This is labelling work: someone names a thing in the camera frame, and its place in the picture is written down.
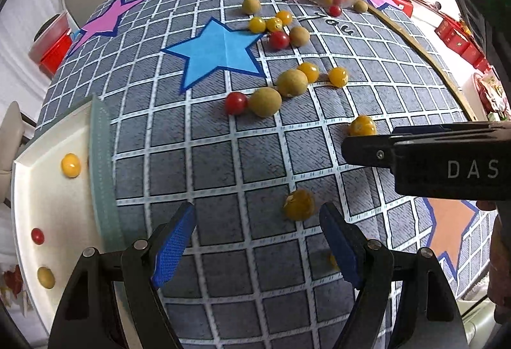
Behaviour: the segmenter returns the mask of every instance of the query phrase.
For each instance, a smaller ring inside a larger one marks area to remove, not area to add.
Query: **blue gripper pad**
[[[343,278],[356,289],[361,289],[365,256],[363,244],[366,241],[364,235],[358,226],[346,223],[342,213],[331,203],[321,206],[319,224]]]
[[[151,278],[156,289],[159,289],[174,276],[183,251],[185,251],[190,241],[190,236],[195,229],[195,208],[191,204],[187,205],[182,217],[177,221],[174,229],[164,239],[163,245],[156,254],[154,273]]]

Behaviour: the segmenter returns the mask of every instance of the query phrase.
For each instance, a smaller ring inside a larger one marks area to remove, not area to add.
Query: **blue star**
[[[250,51],[264,34],[233,31],[211,18],[199,36],[171,45],[163,52],[186,59],[181,80],[181,94],[215,72],[227,69],[257,77],[265,77],[261,65]]]

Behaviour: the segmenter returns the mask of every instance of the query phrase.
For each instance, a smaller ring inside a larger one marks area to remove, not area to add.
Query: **white curtain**
[[[50,79],[28,51],[43,23],[61,11],[60,0],[7,0],[0,11],[0,120],[17,101],[37,121]]]

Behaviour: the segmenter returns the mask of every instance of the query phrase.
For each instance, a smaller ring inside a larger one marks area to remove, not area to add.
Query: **table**
[[[114,1],[100,5],[91,18]],[[290,10],[293,26],[300,21],[312,34],[308,45],[279,52],[266,39],[257,42],[252,53],[265,78],[217,71],[180,94],[185,62],[160,50],[197,36],[211,17],[232,29],[246,28],[242,1],[144,0],[134,6],[116,36],[92,37],[65,60],[38,131],[86,95],[96,94],[108,105],[126,243],[168,221],[181,201],[194,202],[198,228],[175,277],[162,289],[185,348],[331,348],[355,294],[329,262],[317,216],[303,223],[286,220],[285,198],[296,188],[310,189],[318,205],[332,201],[342,207],[368,238],[416,252],[432,231],[440,231],[435,215],[449,203],[401,197],[389,171],[346,164],[340,143],[358,114],[370,115],[380,134],[398,125],[465,118],[433,68],[377,17],[344,11],[332,25],[307,0],[261,0],[263,17]],[[393,8],[385,13],[446,69],[410,19]],[[251,94],[302,61],[316,63],[320,78],[305,95],[285,101],[274,117],[225,115],[229,92]],[[329,85],[326,72],[335,65],[349,70],[347,87]],[[457,206],[469,218],[457,226],[458,235],[441,238],[451,252],[437,254],[459,296],[489,260],[495,213],[479,213],[468,202]],[[458,241],[459,254],[449,238]],[[388,339],[400,286],[393,285],[375,347]]]

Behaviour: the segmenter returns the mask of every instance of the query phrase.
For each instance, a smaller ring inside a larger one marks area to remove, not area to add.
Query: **pink star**
[[[105,13],[88,21],[78,31],[82,34],[82,37],[72,46],[67,57],[71,56],[80,46],[94,36],[117,36],[117,28],[121,23],[122,15],[143,1],[146,0],[131,0],[129,2],[114,0]]]

